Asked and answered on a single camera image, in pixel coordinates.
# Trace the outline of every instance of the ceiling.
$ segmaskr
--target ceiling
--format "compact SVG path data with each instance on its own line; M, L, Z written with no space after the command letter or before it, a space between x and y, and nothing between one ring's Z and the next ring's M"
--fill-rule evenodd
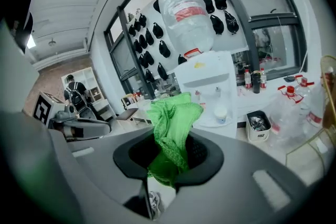
M85 38L99 1L31 0L32 36L36 46L26 54L30 62L85 48ZM49 45L51 39L56 42L53 46Z

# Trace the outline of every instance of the white cabinet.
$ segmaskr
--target white cabinet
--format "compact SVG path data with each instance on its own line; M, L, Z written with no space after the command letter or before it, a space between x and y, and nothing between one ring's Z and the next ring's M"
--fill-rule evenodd
M107 120L113 116L116 117L115 112L110 106L108 100L104 99L91 67L70 74L73 75L76 82L83 83L85 88L89 90L91 99L94 101L93 106L104 120ZM67 76L70 74L67 74L61 78L64 89L66 89L68 86Z

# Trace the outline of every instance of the ceiling light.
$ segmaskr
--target ceiling light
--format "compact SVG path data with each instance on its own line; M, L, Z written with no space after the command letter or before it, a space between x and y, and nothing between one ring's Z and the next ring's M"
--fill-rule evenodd
M28 47L28 49L30 49L30 48L33 48L33 47L35 47L35 46L36 46L36 44L35 44L35 42L34 42L34 40L33 40L33 36L30 35L30 37L29 37L29 39L28 39L27 47Z
M51 41L48 43L49 44L49 46L54 46L54 45L56 45L56 42L54 41L54 39L52 38L51 39Z

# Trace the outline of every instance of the sticker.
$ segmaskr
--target sticker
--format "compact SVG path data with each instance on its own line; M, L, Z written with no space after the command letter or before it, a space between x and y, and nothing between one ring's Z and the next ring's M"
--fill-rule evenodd
M199 3L195 1L187 1L174 7L173 14L175 15L176 21L180 22L183 19L194 15L206 15L206 12Z
M36 102L33 117L42 121L44 124L47 124L50 109L51 104L40 95Z
M201 68L201 67L205 67L205 63L203 62L197 62L194 66L194 68Z

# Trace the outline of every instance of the gray plastic surface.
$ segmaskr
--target gray plastic surface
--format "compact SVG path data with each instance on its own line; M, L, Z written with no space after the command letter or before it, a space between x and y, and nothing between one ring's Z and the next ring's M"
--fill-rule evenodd
M63 123L64 126L83 129L83 138L93 138L107 135L111 132L111 126L108 122L95 119L74 119Z
M110 164L112 151L148 130L84 143L73 142L70 147L74 151L93 146L94 153L81 157L79 164L99 188L116 201L123 202L138 191L140 180L126 178L115 165ZM191 131L219 145L224 152L224 164L207 183L182 187L161 214L159 223L219 223L224 220L228 223L250 223L269 219L275 212L252 178L257 170L266 170L292 201L305 192L304 184L289 169L253 145L197 129Z
M152 222L121 205L139 193L143 182L127 178L112 159L118 145L152 132L151 128L66 143L60 132L47 132L41 122L19 114L2 115L6 124L1 126L1 133L6 135L1 138L8 164L18 180L26 180L22 167L36 167L38 163L45 163L49 167L49 180L42 181L41 185L32 185L30 190L32 194L38 194L36 198L40 204L51 206L51 210L59 212L62 217L77 216L76 219L83 219L84 223ZM252 178L256 170L266 170L289 195L292 202L283 209L287 212L289 206L297 206L301 196L307 193L304 184L289 169L253 145L209 132L191 131L215 142L223 150L224 163L207 183L181 187L176 198L157 220L158 223L273 222L273 216L280 216L282 210L274 214ZM73 157L71 151L87 147L93 147L94 152ZM52 183L53 187L48 187L48 183ZM49 199L44 196L45 193L51 195ZM63 210L51 199L53 194L63 197Z
M76 141L68 143L72 152L92 147L94 152L76 158L86 175L94 184L110 198L124 204L131 197L137 196L143 184L142 181L127 178L113 161L113 152L126 141L152 130L151 127L116 136L95 140Z

